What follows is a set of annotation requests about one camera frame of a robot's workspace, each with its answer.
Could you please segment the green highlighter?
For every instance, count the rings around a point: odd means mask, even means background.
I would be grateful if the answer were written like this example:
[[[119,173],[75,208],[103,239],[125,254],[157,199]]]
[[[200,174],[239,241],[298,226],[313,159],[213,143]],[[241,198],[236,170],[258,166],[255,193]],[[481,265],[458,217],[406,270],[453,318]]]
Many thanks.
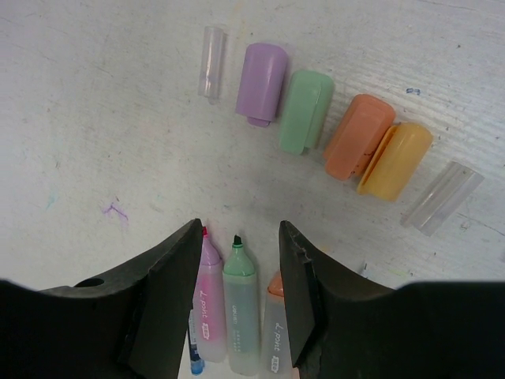
[[[239,235],[223,268],[228,361],[233,372],[252,377],[260,360],[260,311],[256,268]]]

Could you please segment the clear blue pen cap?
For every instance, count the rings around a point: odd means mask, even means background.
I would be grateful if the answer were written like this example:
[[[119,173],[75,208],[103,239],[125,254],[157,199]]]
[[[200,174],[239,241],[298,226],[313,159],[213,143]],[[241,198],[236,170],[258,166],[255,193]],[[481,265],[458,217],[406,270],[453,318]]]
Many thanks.
[[[226,33],[222,28],[206,26],[202,47],[198,95],[210,104],[217,104],[223,76],[223,59],[226,50]]]

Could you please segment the green highlighter cap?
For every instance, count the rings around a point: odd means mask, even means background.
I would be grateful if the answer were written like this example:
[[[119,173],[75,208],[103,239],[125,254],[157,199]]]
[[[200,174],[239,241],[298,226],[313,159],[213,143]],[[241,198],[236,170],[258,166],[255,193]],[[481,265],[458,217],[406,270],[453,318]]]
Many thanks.
[[[318,145],[334,89],[326,74],[306,69],[292,74],[280,122],[279,147],[284,152],[301,155]]]

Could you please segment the purple highlighter cap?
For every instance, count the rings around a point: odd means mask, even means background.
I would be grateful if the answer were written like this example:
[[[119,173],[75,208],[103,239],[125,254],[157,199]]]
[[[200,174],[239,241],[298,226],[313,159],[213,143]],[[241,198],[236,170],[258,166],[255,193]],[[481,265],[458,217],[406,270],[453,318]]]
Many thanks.
[[[288,61],[288,54],[279,45],[248,45],[235,112],[245,116],[249,124],[267,127],[273,122]]]

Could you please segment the blue ink pen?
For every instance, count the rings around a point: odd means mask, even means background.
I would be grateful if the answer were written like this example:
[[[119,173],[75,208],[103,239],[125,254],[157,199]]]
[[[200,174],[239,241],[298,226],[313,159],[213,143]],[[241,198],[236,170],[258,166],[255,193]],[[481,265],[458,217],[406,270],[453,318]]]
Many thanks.
[[[204,371],[205,363],[200,357],[197,343],[196,343],[196,325],[193,317],[193,311],[189,312],[188,321],[188,344],[189,344],[189,359],[190,359],[190,369],[193,376],[201,375]]]

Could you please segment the yellow orange highlighter cap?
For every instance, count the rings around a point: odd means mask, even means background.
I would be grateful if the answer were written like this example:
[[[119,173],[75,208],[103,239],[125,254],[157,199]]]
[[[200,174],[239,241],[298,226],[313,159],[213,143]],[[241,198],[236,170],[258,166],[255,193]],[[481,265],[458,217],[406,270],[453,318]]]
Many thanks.
[[[432,142],[433,135],[423,125],[404,122],[391,126],[362,175],[357,192],[396,201]]]

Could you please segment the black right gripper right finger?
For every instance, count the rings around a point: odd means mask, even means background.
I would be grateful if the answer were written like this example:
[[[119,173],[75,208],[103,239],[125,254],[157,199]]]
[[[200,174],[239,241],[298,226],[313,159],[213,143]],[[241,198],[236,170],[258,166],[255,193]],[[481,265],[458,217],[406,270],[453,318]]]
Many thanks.
[[[375,283],[292,223],[279,256],[293,365],[303,378],[501,378],[501,282]]]

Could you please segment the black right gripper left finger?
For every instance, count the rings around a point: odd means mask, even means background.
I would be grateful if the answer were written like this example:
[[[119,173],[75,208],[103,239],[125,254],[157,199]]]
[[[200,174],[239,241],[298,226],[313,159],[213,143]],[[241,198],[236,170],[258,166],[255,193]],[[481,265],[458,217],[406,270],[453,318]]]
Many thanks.
[[[202,240],[196,219],[72,287],[2,280],[2,377],[176,378]]]

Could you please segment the pink highlighter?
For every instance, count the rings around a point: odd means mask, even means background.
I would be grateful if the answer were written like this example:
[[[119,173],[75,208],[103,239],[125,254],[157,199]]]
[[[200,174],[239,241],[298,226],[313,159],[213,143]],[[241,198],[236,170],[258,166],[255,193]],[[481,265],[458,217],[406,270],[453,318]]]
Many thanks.
[[[200,357],[220,363],[227,354],[223,260],[203,227],[200,265],[193,295],[196,343]]]

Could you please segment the clear green pen cap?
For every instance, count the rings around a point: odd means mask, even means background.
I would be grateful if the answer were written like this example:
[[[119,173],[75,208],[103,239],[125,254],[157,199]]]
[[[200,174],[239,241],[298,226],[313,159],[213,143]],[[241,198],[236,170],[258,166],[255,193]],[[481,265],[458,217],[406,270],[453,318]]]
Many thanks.
[[[451,161],[407,210],[401,225],[433,235],[483,181],[482,174]]]

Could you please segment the orange highlighter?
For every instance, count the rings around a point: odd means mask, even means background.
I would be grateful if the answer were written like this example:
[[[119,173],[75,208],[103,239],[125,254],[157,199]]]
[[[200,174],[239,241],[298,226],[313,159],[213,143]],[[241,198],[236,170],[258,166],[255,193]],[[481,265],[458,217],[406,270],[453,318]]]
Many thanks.
[[[281,272],[267,286],[259,378],[299,378],[293,368]]]

